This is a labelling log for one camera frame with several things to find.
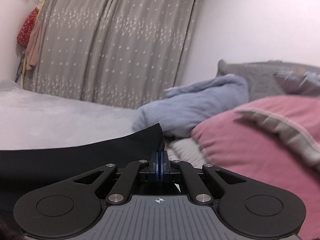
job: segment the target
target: gray bedsheet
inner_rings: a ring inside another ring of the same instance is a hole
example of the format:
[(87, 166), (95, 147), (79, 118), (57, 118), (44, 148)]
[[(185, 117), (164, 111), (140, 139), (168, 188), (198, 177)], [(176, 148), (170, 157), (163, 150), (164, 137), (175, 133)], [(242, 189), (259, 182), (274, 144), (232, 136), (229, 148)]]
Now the gray bedsheet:
[(71, 147), (126, 136), (133, 133), (134, 114), (0, 81), (0, 150)]
[(202, 168), (208, 163), (206, 155), (201, 151), (200, 145), (193, 138), (175, 140), (167, 145), (169, 160), (183, 160), (195, 168)]

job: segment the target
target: bedding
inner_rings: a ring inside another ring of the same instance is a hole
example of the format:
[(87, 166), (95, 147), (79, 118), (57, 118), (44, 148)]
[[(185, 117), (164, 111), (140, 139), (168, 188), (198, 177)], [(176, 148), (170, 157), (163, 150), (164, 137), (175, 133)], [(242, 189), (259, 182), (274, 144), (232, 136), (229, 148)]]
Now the bedding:
[(169, 160), (183, 160), (189, 162), (195, 168), (202, 168), (208, 163), (199, 145), (193, 138), (174, 140), (166, 146)]
[(248, 86), (244, 78), (227, 75), (173, 87), (165, 90), (165, 97), (137, 110), (134, 131), (159, 122), (164, 135), (190, 137), (191, 130), (205, 119), (247, 103)]
[(0, 81), (0, 150), (72, 147), (133, 133), (132, 109), (21, 89)]
[(293, 71), (278, 71), (274, 78), (286, 94), (310, 97), (320, 96), (320, 74), (306, 72), (303, 75)]
[(249, 85), (250, 101), (254, 101), (268, 96), (285, 94), (285, 91), (274, 79), (273, 74), (278, 71), (291, 71), (293, 69), (320, 73), (320, 68), (318, 67), (279, 60), (237, 64), (228, 64), (225, 60), (220, 60), (218, 62), (217, 75), (233, 73), (244, 77)]
[(320, 172), (320, 99), (302, 96), (263, 98), (235, 109), (298, 153)]
[(307, 208), (299, 236), (320, 237), (320, 174), (296, 158), (278, 136), (227, 111), (199, 124), (192, 137), (210, 163), (299, 196)]

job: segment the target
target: white wall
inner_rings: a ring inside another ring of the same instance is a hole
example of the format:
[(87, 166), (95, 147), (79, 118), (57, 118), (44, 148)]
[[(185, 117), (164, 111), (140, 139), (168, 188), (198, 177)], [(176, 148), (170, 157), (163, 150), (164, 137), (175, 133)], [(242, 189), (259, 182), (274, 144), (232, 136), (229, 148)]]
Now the white wall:
[(320, 66), (320, 0), (204, 0), (183, 84), (213, 78), (222, 58)]
[(0, 0), (0, 80), (14, 80), (21, 48), (17, 35), (30, 12), (40, 0)]

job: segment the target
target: round black pad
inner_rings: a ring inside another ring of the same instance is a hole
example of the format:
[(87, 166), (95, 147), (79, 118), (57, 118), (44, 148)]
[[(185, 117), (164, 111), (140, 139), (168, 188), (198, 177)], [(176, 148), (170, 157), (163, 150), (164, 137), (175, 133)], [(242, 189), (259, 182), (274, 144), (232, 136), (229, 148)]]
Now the round black pad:
[(55, 195), (43, 198), (37, 204), (37, 210), (49, 217), (58, 217), (73, 209), (74, 203), (73, 200), (66, 196)]
[(252, 196), (247, 199), (245, 206), (253, 214), (266, 217), (278, 214), (283, 208), (279, 199), (268, 195)]
[(244, 236), (279, 239), (298, 233), (306, 208), (293, 193), (248, 179), (226, 187), (218, 213), (227, 226)]
[(14, 218), (36, 239), (65, 239), (92, 226), (102, 211), (90, 185), (58, 182), (31, 191), (18, 200)]

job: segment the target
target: black fabric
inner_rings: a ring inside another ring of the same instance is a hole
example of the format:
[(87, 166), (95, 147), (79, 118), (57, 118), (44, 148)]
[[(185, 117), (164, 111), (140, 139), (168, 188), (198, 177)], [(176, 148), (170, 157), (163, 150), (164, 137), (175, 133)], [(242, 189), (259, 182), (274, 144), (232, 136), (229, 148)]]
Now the black fabric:
[(22, 236), (15, 234), (0, 219), (0, 239), (1, 240), (23, 240)]
[(15, 230), (13, 208), (25, 193), (108, 163), (124, 168), (163, 150), (162, 130), (156, 124), (126, 137), (79, 147), (0, 151), (0, 216)]

